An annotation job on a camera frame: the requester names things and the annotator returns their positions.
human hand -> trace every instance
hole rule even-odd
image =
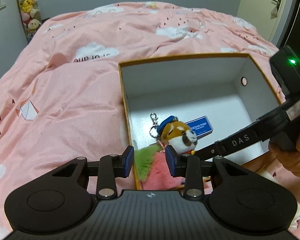
[[[284,152],[277,145],[269,143],[269,151],[282,163],[285,169],[300,177],[300,134],[296,144],[296,152]]]

cardboard box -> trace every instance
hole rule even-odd
[[[119,64],[129,143],[141,149],[156,142],[149,134],[170,115],[188,122],[207,116],[213,132],[198,140],[196,150],[251,124],[280,104],[277,93],[249,54],[213,53],[150,58]],[[242,78],[247,84],[242,85]],[[268,151],[256,143],[229,155],[244,164]],[[142,189],[136,177],[136,188]]]

metal screw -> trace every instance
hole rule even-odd
[[[197,188],[191,188],[189,190],[187,190],[187,195],[190,197],[199,197],[201,196],[202,191],[197,189]]]
[[[99,190],[99,195],[103,196],[103,197],[110,197],[114,194],[114,190],[110,189],[110,188],[103,188],[101,190]]]

dog plush toy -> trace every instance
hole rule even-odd
[[[34,31],[34,30],[38,29],[41,24],[42,23],[40,21],[38,21],[36,19],[32,19],[28,24],[28,29]]]
[[[168,117],[158,126],[157,132],[161,136],[161,140],[167,141],[178,154],[194,153],[198,141],[197,135],[177,117]]]

black controller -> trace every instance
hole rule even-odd
[[[128,176],[133,154],[129,146],[99,162],[78,157],[14,190],[4,206],[14,230],[6,239],[295,239],[287,231],[293,194],[221,156],[206,162],[167,146],[171,174],[186,178],[183,196],[124,190],[118,197],[114,179]],[[86,191],[89,176],[98,176],[95,195]],[[202,176],[211,176],[211,195]]]
[[[300,60],[289,46],[285,46],[271,57],[270,65],[286,101],[251,125],[196,151],[195,155],[201,160],[227,156],[268,139],[284,151],[296,151],[300,133]]]

